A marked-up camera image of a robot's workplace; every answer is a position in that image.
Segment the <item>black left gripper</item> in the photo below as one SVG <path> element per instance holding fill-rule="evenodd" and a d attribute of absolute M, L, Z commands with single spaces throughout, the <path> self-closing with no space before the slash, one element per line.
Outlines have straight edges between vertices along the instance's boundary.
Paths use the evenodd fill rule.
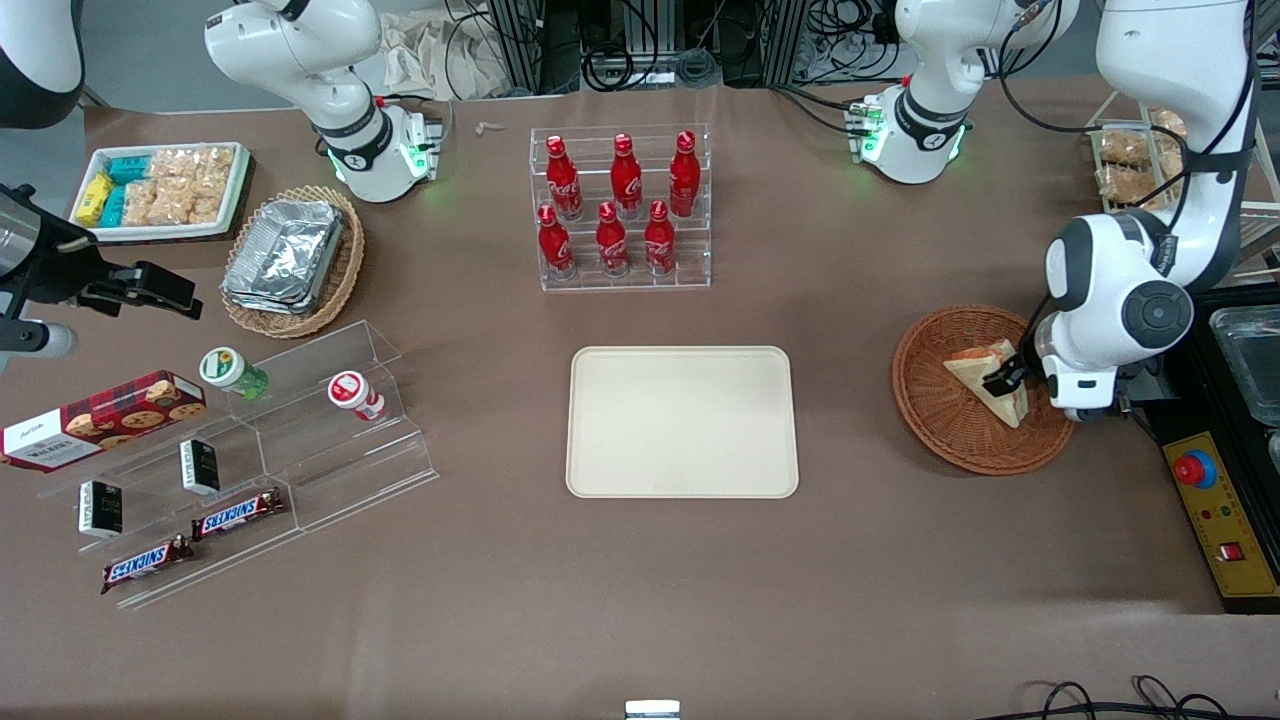
<path fill-rule="evenodd" d="M 1041 356 L 1036 350 L 1021 350 L 1021 363 L 1002 363 L 995 372 L 984 375 L 984 391 L 993 397 L 1014 393 L 1024 386 L 1043 386 L 1046 374 Z"/>

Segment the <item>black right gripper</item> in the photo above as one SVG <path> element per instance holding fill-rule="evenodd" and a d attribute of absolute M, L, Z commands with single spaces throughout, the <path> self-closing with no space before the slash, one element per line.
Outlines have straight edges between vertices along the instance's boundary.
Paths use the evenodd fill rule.
<path fill-rule="evenodd" d="M 120 311 L 122 305 L 155 307 L 187 319 L 200 319 L 204 302 L 195 297 L 195 283 L 156 264 L 134 265 L 134 288 L 146 296 L 86 299 L 86 290 L 118 291 L 113 274 L 124 266 L 106 261 L 92 243 L 74 252 L 59 252 L 58 245 L 72 237 L 60 231 L 41 231 L 28 258 L 18 266 L 18 297 L 35 304 L 69 302 L 95 311 Z M 186 305 L 169 299 L 192 299 Z"/>

